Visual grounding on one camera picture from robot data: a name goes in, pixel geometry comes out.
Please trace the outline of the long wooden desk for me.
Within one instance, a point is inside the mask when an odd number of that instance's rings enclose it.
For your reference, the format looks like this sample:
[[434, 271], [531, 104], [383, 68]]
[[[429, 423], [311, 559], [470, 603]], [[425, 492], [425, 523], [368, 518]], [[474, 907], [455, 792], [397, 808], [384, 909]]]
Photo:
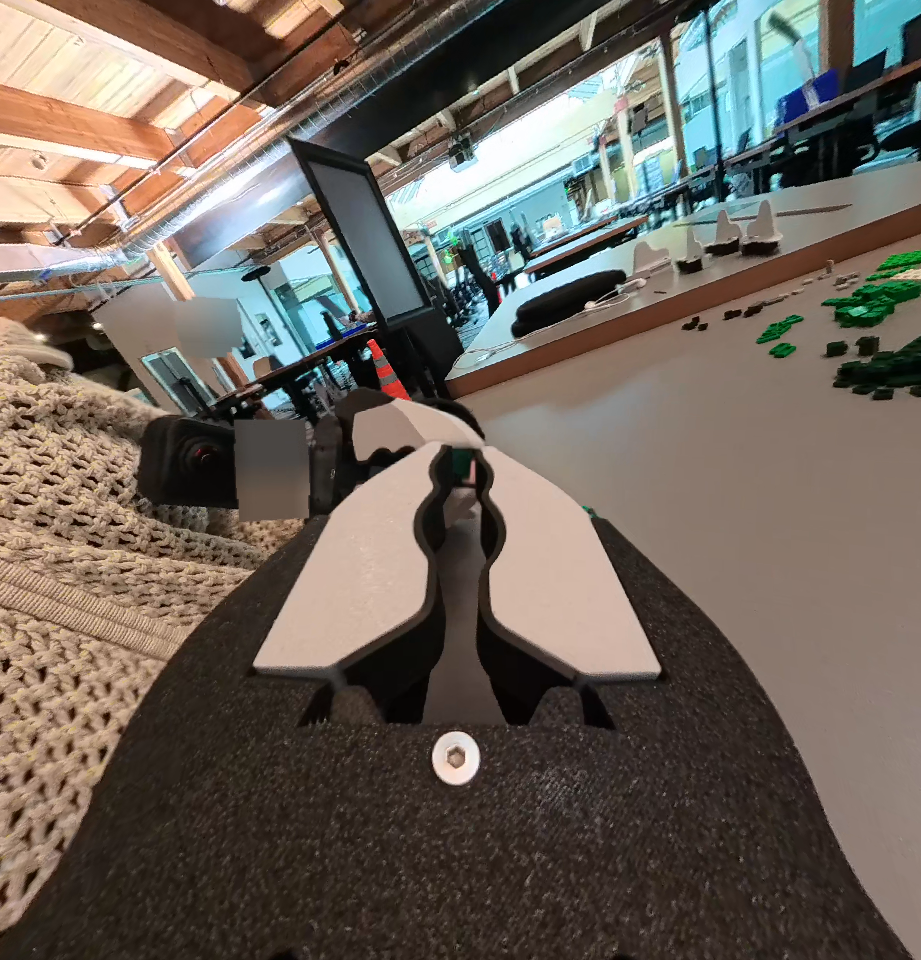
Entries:
[[807, 139], [820, 138], [846, 123], [874, 118], [887, 104], [908, 97], [921, 83], [921, 58], [903, 64], [870, 83], [825, 102], [806, 114], [780, 126], [772, 147], [793, 147]]

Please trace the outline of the black rounded case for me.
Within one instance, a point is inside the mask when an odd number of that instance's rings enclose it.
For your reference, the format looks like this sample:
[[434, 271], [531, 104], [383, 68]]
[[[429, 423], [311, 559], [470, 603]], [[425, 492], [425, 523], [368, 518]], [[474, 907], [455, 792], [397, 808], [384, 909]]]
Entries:
[[539, 294], [516, 310], [511, 335], [520, 340], [549, 329], [619, 296], [628, 282], [623, 270], [603, 270], [583, 276]]

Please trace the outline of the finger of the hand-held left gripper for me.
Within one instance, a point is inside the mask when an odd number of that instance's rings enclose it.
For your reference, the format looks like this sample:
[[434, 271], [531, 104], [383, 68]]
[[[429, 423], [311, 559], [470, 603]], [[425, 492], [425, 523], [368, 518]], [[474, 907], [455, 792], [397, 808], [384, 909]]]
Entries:
[[486, 445], [458, 416], [415, 401], [392, 401], [354, 414], [353, 458], [359, 466], [431, 443], [455, 450], [482, 450]]

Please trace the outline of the row of small black pieces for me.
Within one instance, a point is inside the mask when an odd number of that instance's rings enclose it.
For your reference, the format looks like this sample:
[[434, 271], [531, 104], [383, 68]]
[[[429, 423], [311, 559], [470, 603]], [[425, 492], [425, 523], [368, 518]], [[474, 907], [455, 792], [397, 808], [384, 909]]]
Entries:
[[[729, 322], [737, 318], [752, 318], [759, 315], [769, 306], [775, 306], [783, 303], [784, 301], [788, 300], [789, 297], [790, 294], [779, 294], [771, 298], [755, 301], [743, 308], [724, 309], [720, 319], [724, 322]], [[694, 316], [694, 318], [691, 318], [689, 321], [685, 322], [681, 329], [683, 331], [704, 331], [708, 328], [708, 320], [705, 320], [701, 316]]]

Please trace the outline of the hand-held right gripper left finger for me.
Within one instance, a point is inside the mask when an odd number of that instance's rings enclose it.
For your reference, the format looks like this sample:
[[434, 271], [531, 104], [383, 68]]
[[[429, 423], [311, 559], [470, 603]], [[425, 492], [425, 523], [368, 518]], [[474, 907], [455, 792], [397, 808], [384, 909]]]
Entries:
[[445, 646], [437, 552], [453, 449], [430, 442], [330, 514], [252, 668], [364, 688], [387, 722], [419, 724]]

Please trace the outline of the pile of bright green bricks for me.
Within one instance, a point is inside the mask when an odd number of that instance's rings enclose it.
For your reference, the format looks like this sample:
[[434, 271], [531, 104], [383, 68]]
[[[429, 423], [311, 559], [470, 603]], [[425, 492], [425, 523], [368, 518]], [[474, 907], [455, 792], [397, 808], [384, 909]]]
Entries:
[[853, 288], [802, 291], [797, 287], [786, 293], [790, 296], [780, 306], [790, 306], [792, 313], [772, 322], [757, 343], [769, 344], [776, 357], [792, 354], [797, 345], [789, 335], [808, 320], [807, 310], [813, 308], [813, 316], [843, 333], [860, 331], [862, 349], [876, 353], [878, 346], [870, 331], [878, 330], [906, 306], [921, 304], [921, 248], [887, 255], [874, 269], [850, 270], [860, 274], [860, 283]]

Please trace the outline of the black framed display board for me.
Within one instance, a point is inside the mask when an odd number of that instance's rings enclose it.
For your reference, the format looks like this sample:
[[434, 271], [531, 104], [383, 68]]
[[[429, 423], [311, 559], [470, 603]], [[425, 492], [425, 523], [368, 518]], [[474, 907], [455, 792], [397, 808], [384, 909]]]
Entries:
[[379, 183], [364, 160], [290, 138], [290, 147], [371, 304], [397, 373], [449, 401], [446, 384], [464, 349], [419, 273]]

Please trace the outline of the blue storage bins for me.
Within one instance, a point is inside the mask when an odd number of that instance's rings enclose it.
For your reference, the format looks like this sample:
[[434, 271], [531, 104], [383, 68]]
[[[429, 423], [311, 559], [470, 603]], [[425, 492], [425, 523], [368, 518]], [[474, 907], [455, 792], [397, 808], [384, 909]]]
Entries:
[[802, 87], [778, 99], [775, 128], [794, 122], [821, 105], [837, 99], [840, 94], [841, 80], [836, 69], [815, 76]]

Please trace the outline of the small grey lego pieces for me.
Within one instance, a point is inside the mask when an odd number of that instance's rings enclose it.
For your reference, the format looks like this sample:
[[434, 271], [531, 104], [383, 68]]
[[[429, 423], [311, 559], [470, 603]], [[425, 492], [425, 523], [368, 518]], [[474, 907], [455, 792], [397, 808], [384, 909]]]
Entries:
[[828, 259], [822, 267], [815, 273], [805, 275], [798, 282], [798, 290], [804, 291], [812, 287], [831, 288], [834, 291], [844, 291], [851, 289], [860, 283], [860, 273], [857, 271], [843, 271], [840, 268], [843, 264], [838, 264], [832, 259]]

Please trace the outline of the pile of dark green bricks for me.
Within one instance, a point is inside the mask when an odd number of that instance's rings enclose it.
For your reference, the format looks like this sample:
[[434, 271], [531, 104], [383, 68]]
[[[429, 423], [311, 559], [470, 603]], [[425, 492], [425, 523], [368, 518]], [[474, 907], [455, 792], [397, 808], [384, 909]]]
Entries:
[[921, 335], [896, 351], [880, 351], [843, 363], [832, 387], [875, 402], [892, 400], [898, 390], [921, 399]]

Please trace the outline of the orange traffic cone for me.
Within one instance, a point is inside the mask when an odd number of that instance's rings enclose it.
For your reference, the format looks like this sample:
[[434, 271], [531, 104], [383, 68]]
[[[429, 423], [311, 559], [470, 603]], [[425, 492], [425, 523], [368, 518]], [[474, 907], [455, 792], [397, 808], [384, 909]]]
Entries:
[[412, 397], [405, 389], [403, 383], [395, 372], [391, 361], [388, 359], [379, 343], [374, 339], [370, 339], [367, 341], [367, 347], [374, 363], [376, 376], [379, 380], [380, 390], [392, 400], [410, 402]]

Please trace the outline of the thick wooden post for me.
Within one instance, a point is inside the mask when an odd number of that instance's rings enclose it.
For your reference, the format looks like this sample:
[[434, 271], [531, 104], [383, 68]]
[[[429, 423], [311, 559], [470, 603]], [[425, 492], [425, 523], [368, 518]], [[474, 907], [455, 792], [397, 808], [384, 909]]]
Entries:
[[818, 56], [821, 72], [835, 70], [842, 81], [854, 56], [855, 1], [818, 2]]

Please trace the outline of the black tripod pole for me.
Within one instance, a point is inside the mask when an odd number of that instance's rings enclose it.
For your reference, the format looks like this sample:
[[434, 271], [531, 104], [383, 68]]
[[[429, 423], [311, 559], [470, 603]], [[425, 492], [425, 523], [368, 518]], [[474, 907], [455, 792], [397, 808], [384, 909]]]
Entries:
[[702, 20], [704, 26], [704, 42], [707, 62], [707, 76], [712, 108], [712, 122], [715, 136], [715, 192], [719, 203], [728, 199], [727, 166], [724, 153], [724, 137], [722, 130], [720, 99], [718, 92], [718, 78], [714, 52], [713, 17], [711, 15], [712, 1], [703, 4]]

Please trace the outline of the dark wooden desk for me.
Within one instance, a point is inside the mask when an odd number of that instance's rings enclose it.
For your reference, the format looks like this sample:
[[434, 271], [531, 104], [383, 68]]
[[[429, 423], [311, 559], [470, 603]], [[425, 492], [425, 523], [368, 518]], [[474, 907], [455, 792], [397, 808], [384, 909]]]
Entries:
[[365, 349], [381, 332], [377, 323], [362, 324], [353, 333], [339, 341], [329, 342], [323, 348], [288, 366], [265, 374], [244, 387], [227, 393], [194, 417], [203, 422], [232, 424], [238, 420], [260, 416], [264, 400], [271, 394], [285, 392], [318, 367], [331, 361], [346, 362], [350, 356]]

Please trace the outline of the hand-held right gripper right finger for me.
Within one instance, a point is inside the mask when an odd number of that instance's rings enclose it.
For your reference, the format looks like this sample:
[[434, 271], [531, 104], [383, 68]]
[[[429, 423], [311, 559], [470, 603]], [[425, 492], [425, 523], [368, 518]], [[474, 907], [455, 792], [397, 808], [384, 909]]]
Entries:
[[662, 665], [598, 521], [561, 487], [495, 447], [476, 455], [485, 563], [476, 649], [504, 721], [526, 726], [553, 690], [610, 727], [600, 687], [653, 683]]

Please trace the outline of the long silver ceiling duct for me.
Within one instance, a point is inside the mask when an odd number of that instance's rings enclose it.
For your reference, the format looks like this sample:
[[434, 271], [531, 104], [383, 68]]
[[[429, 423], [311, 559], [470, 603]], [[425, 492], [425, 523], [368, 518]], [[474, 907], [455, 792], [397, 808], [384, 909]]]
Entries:
[[348, 69], [302, 91], [195, 170], [117, 238], [92, 247], [0, 245], [0, 284], [47, 282], [97, 273], [142, 258], [159, 243], [232, 199], [262, 173], [294, 154], [297, 143], [317, 136], [365, 101], [374, 90], [371, 75]]

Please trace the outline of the slim wooden post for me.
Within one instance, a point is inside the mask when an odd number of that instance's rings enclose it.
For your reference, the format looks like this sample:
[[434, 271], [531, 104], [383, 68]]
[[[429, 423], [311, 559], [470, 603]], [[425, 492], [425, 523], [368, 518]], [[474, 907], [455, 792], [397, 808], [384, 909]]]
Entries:
[[675, 74], [674, 51], [671, 31], [668, 28], [660, 30], [659, 44], [659, 76], [664, 103], [664, 112], [667, 118], [669, 136], [675, 154], [675, 173], [678, 182], [690, 175], [683, 131], [683, 113], [679, 101], [678, 87]]

